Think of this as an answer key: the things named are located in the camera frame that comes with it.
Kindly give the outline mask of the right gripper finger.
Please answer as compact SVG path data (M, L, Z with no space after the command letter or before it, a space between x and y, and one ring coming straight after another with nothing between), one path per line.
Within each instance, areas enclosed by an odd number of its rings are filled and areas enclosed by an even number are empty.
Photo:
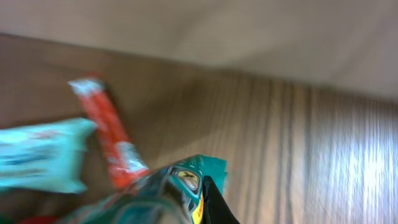
M204 224L239 224L209 175L204 176L203 197Z

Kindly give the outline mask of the green 3M gloves packet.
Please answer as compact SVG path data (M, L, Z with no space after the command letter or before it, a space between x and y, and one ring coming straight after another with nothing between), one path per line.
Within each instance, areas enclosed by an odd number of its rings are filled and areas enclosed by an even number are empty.
M208 187L223 193L227 161L195 155L163 167L59 223L207 223Z

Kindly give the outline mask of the small orange snack packet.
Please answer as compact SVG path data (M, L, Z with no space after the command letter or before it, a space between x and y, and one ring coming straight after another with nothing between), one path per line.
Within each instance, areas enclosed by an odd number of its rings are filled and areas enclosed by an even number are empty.
M89 119L97 125L110 179L117 189L125 188L149 173L124 128L103 82L96 78L69 81Z

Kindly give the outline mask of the teal wet wipes packet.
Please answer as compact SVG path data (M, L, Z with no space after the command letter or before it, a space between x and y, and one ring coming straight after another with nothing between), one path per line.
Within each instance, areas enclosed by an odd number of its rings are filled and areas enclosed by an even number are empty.
M81 166L86 139L95 129L85 118L2 129L1 191L84 192Z

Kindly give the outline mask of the red sauce bottle yellow label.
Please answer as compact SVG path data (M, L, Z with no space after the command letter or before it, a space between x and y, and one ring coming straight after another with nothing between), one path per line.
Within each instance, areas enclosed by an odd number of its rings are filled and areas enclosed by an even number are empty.
M22 219L17 224L55 224L59 219L58 216L34 216Z

